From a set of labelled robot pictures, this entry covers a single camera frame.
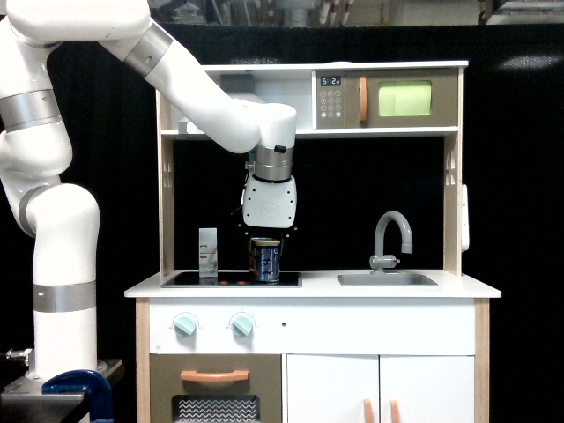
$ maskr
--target light blue knob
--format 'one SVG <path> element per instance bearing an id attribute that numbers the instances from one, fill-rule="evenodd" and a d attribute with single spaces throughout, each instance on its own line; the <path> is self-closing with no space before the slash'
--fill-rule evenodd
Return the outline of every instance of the light blue knob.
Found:
<path id="1" fill-rule="evenodd" d="M 253 331 L 253 318 L 246 313 L 235 315 L 231 320 L 231 330 L 238 337 L 247 337 Z"/>
<path id="2" fill-rule="evenodd" d="M 182 313 L 174 319 L 173 325 L 179 335 L 189 337 L 196 330 L 197 320 L 190 313 Z"/>

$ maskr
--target white countertop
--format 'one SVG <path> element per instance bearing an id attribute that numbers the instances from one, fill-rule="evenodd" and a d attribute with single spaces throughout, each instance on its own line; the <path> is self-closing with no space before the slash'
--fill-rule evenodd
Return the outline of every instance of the white countertop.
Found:
<path id="1" fill-rule="evenodd" d="M 183 272 L 159 273 L 125 292 L 127 298 L 500 298 L 501 291 L 470 276 L 443 270 L 398 270 L 427 276 L 437 286 L 341 286 L 337 275 L 368 274 L 367 270 L 300 271 L 301 286 L 161 287 Z"/>

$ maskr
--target black cooktop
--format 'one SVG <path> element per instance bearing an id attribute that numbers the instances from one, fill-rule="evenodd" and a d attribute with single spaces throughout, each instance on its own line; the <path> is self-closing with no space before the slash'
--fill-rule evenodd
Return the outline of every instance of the black cooktop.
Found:
<path id="1" fill-rule="evenodd" d="M 200 278 L 197 271 L 183 271 L 174 278 L 162 284 L 163 288 L 188 288 L 188 287 L 300 287 L 300 273 L 297 271 L 284 271 L 280 273 L 278 282 L 261 282 L 251 278 L 250 273 L 244 271 L 220 271 L 217 278 Z"/>

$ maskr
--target oven window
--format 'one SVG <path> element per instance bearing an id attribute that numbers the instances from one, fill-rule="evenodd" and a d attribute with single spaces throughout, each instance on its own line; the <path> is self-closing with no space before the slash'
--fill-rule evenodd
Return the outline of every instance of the oven window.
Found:
<path id="1" fill-rule="evenodd" d="M 260 422 L 257 395 L 175 395 L 173 422 Z"/>

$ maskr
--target cabinet handle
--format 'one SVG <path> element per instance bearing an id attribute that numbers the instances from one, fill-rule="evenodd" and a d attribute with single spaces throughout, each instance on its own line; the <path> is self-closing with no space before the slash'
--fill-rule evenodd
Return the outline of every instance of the cabinet handle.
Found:
<path id="1" fill-rule="evenodd" d="M 397 401 L 391 400 L 391 423 L 399 423 L 399 411 L 397 410 Z"/>
<path id="2" fill-rule="evenodd" d="M 231 373 L 198 373 L 195 370 L 184 370 L 180 378 L 187 382 L 236 382 L 249 378 L 248 370 L 235 370 Z"/>
<path id="3" fill-rule="evenodd" d="M 372 404 L 369 399 L 364 400 L 364 423 L 374 423 L 372 419 Z"/>
<path id="4" fill-rule="evenodd" d="M 360 118 L 359 122 L 367 121 L 367 103 L 368 103 L 368 92 L 367 92 L 367 77 L 359 78 L 359 89 L 360 89 Z"/>

